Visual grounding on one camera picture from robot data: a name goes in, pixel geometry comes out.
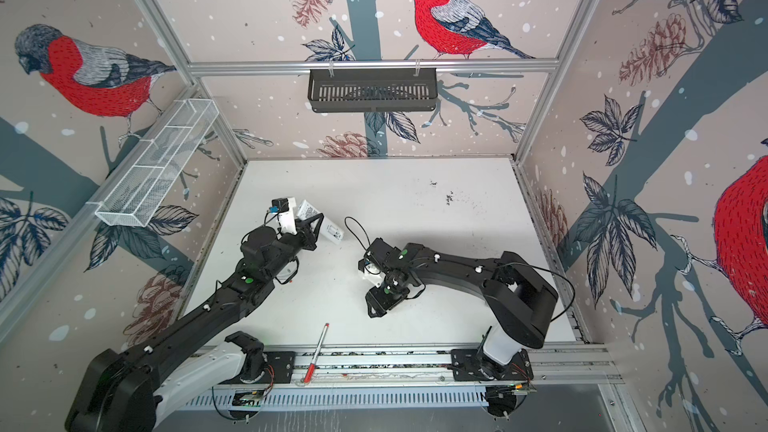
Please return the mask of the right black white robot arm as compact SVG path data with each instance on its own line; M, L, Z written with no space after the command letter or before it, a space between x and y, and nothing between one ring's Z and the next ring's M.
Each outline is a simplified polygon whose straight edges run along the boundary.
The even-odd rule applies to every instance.
M525 348L543 347L559 303L555 287L509 251L499 258L476 259L419 243L400 249L378 238L358 261L358 271L373 284L365 296L371 318L381 318L399 304L420 297L430 285L482 299L497 322L484 335L474 360L488 378L499 377L505 369L526 374L514 360Z

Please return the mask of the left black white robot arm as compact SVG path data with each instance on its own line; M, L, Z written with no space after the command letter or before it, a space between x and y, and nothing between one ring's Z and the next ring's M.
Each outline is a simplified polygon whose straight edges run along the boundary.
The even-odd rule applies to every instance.
M264 345L234 332L209 355L192 356L244 319L274 291L278 275L301 251L317 247L323 214L295 223L293 233L262 225L241 244L233 274L202 304L126 351L107 349L88 365L65 420L68 431L152 431L189 400L218 383L264 370Z

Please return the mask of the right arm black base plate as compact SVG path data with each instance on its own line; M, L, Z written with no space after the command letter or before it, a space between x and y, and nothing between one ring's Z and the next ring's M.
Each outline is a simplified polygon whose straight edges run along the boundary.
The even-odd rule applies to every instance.
M526 349L517 352L506 365L499 365L480 349L452 349L448 369L457 382L530 382L534 378Z

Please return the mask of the white remote control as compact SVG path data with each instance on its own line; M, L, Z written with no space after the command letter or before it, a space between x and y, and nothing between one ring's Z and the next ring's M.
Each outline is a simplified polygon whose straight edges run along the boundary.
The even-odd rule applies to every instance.
M303 200L298 208L297 217L300 220L307 220L315 217L316 215L321 215L321 212L312 206L307 200ZM319 225L318 233L322 237L325 237L328 241L336 245L341 244L344 237L344 231L341 227L339 227L335 222L326 218L325 216L323 216L321 219L318 219L316 223Z

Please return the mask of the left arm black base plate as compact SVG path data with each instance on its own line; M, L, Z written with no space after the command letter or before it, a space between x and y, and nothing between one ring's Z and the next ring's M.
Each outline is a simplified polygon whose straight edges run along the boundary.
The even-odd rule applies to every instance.
M266 351L260 357L248 355L240 372L222 381L221 385L276 385L292 380L296 353L294 351Z

